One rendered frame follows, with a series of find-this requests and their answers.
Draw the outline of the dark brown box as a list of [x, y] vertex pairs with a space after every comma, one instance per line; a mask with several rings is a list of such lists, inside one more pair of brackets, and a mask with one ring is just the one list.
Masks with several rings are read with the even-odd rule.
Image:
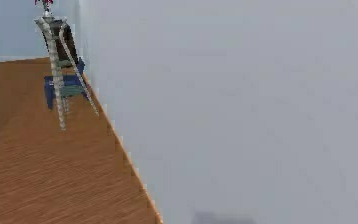
[[62, 19], [39, 24], [54, 68], [70, 68], [78, 64], [77, 51], [69, 24]]

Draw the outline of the blue low cabinet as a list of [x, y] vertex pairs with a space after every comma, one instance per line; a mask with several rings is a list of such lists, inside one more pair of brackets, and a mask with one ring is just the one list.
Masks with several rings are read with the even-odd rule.
[[[64, 89], [61, 91], [63, 97], [72, 97], [75, 95], [83, 95], [88, 99], [87, 94], [83, 90], [80, 80], [77, 75], [63, 76]], [[53, 109], [53, 100], [55, 99], [55, 89], [53, 84], [53, 76], [44, 77], [44, 93], [49, 110]]]

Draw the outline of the white tall side table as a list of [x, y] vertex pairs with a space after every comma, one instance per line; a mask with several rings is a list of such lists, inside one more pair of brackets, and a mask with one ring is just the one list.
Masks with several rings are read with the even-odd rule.
[[98, 108], [83, 77], [85, 64], [69, 45], [67, 35], [70, 28], [67, 21], [42, 16], [35, 23], [45, 40], [51, 67], [51, 74], [44, 77], [46, 102], [49, 110], [57, 109], [60, 129], [66, 129], [65, 114], [69, 111], [70, 97], [82, 95], [98, 115]]

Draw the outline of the red flowers in vase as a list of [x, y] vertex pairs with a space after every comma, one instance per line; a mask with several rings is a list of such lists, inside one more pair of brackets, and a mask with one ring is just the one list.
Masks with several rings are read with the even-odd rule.
[[51, 17], [51, 5], [53, 4], [53, 0], [34, 0], [34, 4], [37, 4], [38, 2], [43, 6], [43, 16]]

